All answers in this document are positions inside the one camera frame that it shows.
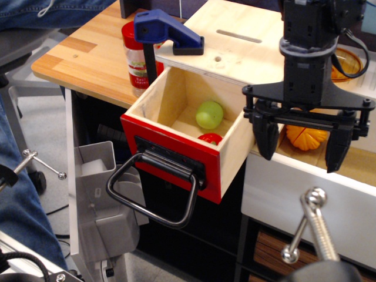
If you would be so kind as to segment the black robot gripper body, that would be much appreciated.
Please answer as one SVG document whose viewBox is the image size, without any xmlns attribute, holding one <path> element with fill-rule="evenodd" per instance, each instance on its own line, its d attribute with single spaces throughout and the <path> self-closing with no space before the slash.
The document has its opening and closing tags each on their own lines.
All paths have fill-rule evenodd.
<svg viewBox="0 0 376 282">
<path fill-rule="evenodd" d="M 324 47 L 306 47 L 281 38 L 284 78 L 281 82 L 247 85 L 244 116 L 276 124 L 295 125 L 331 132 L 342 126 L 353 128 L 352 137 L 366 137 L 370 112 L 375 102 L 342 90 L 331 80 L 331 68 L 338 65 L 337 40 Z"/>
</svg>

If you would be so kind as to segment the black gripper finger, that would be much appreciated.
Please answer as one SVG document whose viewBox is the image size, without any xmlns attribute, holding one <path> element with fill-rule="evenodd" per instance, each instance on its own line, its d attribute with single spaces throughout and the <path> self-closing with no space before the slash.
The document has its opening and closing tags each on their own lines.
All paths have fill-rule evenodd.
<svg viewBox="0 0 376 282">
<path fill-rule="evenodd" d="M 278 124 L 269 122 L 262 116 L 253 116 L 253 133 L 256 139 L 259 153 L 266 159 L 271 160 L 279 139 Z"/>
<path fill-rule="evenodd" d="M 327 173 L 334 173 L 340 169 L 350 148 L 352 138 L 353 128 L 351 127 L 342 126 L 331 131 L 325 153 Z"/>
</svg>

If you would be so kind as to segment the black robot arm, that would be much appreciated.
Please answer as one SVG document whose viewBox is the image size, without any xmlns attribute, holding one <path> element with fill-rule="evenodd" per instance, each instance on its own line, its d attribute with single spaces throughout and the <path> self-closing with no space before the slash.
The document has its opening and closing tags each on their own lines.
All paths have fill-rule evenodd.
<svg viewBox="0 0 376 282">
<path fill-rule="evenodd" d="M 338 37 L 352 37 L 362 21 L 364 1 L 281 1 L 284 56 L 281 82 L 247 85 L 244 117 L 253 125 L 260 154 L 276 151 L 280 124 L 325 130 L 330 134 L 325 162 L 328 172 L 340 169 L 353 140 L 365 137 L 375 102 L 337 87 L 333 69 Z"/>
</svg>

